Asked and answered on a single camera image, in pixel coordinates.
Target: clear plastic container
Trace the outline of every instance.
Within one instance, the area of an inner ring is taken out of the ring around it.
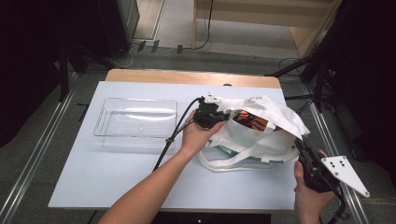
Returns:
[[[164,148],[176,121],[176,101],[106,98],[93,134],[104,147]]]

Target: white tabletop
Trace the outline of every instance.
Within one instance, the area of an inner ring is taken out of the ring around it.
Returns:
[[[267,95],[285,104],[281,89],[100,82],[49,207],[106,209],[149,175],[158,160],[161,148],[151,153],[142,153],[130,148],[102,147],[102,137],[94,136],[93,131],[106,98],[176,100],[178,120],[193,99],[205,96],[208,92],[222,98]],[[167,153],[163,162],[180,147],[181,135],[182,133],[176,139],[175,149]],[[215,173],[194,158],[164,202],[163,210],[253,213],[291,211],[294,209],[293,189],[296,186],[294,161],[276,164],[272,172]]]

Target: person's right arm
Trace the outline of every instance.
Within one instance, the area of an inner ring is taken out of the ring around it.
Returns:
[[[320,212],[335,197],[332,191],[317,193],[308,188],[304,182],[303,165],[294,164],[294,176],[297,181],[294,210],[300,224],[318,224]]]

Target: hand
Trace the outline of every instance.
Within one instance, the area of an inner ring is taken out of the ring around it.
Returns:
[[[192,121],[194,113],[195,111],[191,112],[186,119],[186,123]],[[183,130],[183,140],[180,151],[187,153],[187,155],[192,158],[205,146],[209,137],[218,132],[222,126],[223,122],[219,122],[211,129],[203,129],[195,122],[189,124]]]
[[[303,165],[297,161],[294,164],[294,176],[297,181],[294,210],[299,223],[318,224],[321,210],[335,197],[332,191],[317,193],[308,188],[304,182]]]

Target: white plastic bag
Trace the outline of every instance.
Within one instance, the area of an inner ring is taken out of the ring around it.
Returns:
[[[300,117],[287,106],[263,95],[248,99],[221,99],[218,110],[232,111],[230,119],[207,142],[231,158],[210,161],[198,153],[201,164],[213,171],[273,170],[273,162],[298,156],[296,137],[308,135]]]

